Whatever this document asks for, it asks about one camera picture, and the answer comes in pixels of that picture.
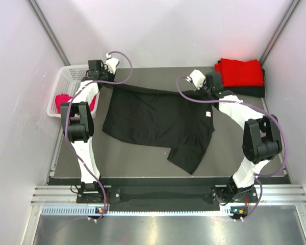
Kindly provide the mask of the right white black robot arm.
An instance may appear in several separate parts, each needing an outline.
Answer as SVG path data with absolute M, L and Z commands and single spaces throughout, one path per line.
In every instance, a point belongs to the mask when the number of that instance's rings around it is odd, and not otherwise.
M 221 205 L 239 202 L 251 192 L 261 170 L 282 151 L 280 131 L 264 113 L 242 104 L 232 91 L 225 90 L 220 73 L 211 72 L 205 75 L 195 69 L 187 80 L 203 96 L 214 100 L 214 106 L 243 129 L 244 158 L 227 182 L 226 189 L 214 195 L 214 199 Z

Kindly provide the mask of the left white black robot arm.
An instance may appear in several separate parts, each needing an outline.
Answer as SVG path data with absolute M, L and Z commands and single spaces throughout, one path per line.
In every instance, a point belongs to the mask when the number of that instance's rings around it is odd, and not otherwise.
M 81 183 L 77 188 L 78 202 L 101 202 L 106 195 L 100 187 L 100 172 L 95 163 L 92 148 L 94 122 L 90 104 L 99 93 L 98 81 L 113 82 L 119 60 L 108 57 L 102 60 L 88 61 L 88 71 L 82 78 L 76 94 L 60 107 L 63 133 L 66 142 L 76 154 L 80 170 Z

